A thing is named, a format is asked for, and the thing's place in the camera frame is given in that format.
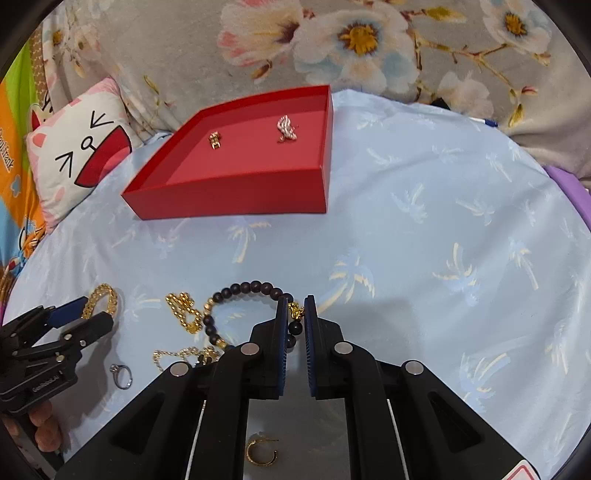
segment gold earring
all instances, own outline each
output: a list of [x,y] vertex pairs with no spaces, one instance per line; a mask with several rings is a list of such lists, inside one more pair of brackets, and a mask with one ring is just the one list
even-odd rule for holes
[[277,450],[273,450],[273,458],[271,460],[269,460],[268,462],[257,462],[254,458],[252,458],[251,455],[251,449],[257,444],[257,443],[263,443],[263,442],[277,442],[278,440],[271,440],[271,439],[264,439],[264,438],[258,438],[255,440],[252,440],[248,446],[246,447],[246,459],[252,463],[253,465],[256,466],[271,466],[273,465],[273,463],[275,463],[277,461]]
[[281,132],[279,143],[283,143],[285,140],[297,140],[296,128],[291,124],[291,120],[287,115],[279,119],[277,129]]
[[220,138],[221,136],[218,132],[214,132],[209,136],[209,143],[211,143],[214,150],[221,147]]

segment silver ring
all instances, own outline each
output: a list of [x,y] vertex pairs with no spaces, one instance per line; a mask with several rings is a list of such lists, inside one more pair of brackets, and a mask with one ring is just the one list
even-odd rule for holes
[[[121,384],[119,383],[119,373],[122,370],[127,370],[127,373],[129,374],[129,380],[127,382],[127,385],[124,387],[122,387]],[[115,386],[117,388],[119,388],[120,390],[129,390],[129,388],[131,387],[131,384],[134,382],[134,378],[131,376],[131,370],[129,369],[129,367],[127,365],[113,364],[109,368],[109,372],[111,372],[113,374],[113,382],[115,382]]]

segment purple cloth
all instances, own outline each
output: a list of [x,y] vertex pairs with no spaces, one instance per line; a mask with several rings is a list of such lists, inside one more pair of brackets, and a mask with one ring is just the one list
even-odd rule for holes
[[544,167],[548,175],[562,189],[587,227],[591,230],[591,195],[572,173],[557,167]]

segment red tray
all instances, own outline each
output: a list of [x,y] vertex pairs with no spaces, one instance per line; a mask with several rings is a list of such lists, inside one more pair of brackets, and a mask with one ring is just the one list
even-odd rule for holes
[[[279,143],[288,115],[296,141]],[[333,108],[328,85],[264,93],[197,113],[122,193],[141,219],[326,213]],[[209,135],[217,131],[221,147]]]

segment human hand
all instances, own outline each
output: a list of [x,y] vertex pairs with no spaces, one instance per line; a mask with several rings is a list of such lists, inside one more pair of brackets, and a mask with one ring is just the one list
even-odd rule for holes
[[[56,418],[52,415],[49,401],[45,401],[29,411],[32,424],[37,427],[35,441],[42,452],[54,452],[61,446],[61,431]],[[8,417],[2,416],[2,422],[13,438],[18,437],[18,424]]]

